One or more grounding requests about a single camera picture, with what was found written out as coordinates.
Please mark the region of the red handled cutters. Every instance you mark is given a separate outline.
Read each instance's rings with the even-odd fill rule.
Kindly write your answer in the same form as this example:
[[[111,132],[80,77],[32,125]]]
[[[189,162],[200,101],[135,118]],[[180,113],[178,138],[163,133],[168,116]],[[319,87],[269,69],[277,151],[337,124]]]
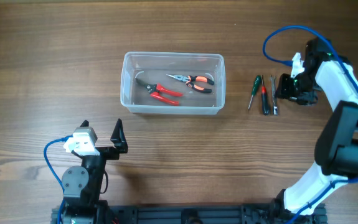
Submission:
[[[167,94],[170,96],[174,96],[174,97],[182,97],[183,94],[173,91],[173,90],[169,90],[165,87],[163,87],[160,83],[157,84],[150,84],[150,83],[146,83],[143,80],[139,79],[139,78],[135,78],[137,84],[141,85],[142,87],[144,87],[147,92],[150,94],[150,96],[156,100],[159,100],[165,104],[169,104],[169,105],[173,105],[173,106],[178,106],[179,102],[172,100],[170,98],[166,98],[163,96],[163,94]]]

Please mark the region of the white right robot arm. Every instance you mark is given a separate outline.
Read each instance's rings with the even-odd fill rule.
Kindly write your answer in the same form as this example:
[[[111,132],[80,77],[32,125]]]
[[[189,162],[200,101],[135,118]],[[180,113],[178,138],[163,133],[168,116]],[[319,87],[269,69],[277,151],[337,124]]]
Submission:
[[[282,74],[274,96],[299,105],[312,105],[321,90],[333,114],[314,149],[314,163],[291,187],[271,202],[272,223],[324,223],[322,201],[335,190],[358,182],[358,81],[347,58],[334,56],[329,42],[306,44],[302,59],[295,54],[290,74]]]

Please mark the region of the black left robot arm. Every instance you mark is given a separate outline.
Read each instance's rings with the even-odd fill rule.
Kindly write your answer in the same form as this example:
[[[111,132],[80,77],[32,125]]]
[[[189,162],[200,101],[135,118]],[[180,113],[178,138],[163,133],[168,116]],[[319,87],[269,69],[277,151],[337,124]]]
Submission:
[[[57,212],[56,223],[118,223],[118,217],[108,202],[100,199],[108,185],[105,166],[109,160],[118,160],[128,152],[122,120],[118,119],[110,141],[112,146],[98,146],[97,135],[85,120],[72,136],[67,138],[64,149],[81,159],[79,166],[68,168],[62,176],[63,202]]]

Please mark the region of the clear plastic container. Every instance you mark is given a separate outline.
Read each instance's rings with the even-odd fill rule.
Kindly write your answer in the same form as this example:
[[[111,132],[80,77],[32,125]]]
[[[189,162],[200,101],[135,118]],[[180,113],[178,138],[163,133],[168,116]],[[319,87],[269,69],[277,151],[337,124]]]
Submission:
[[[163,94],[179,105],[152,98],[135,78],[182,93],[182,97]],[[224,107],[225,87],[225,63],[220,54],[128,52],[123,60],[120,101],[132,113],[212,115]]]

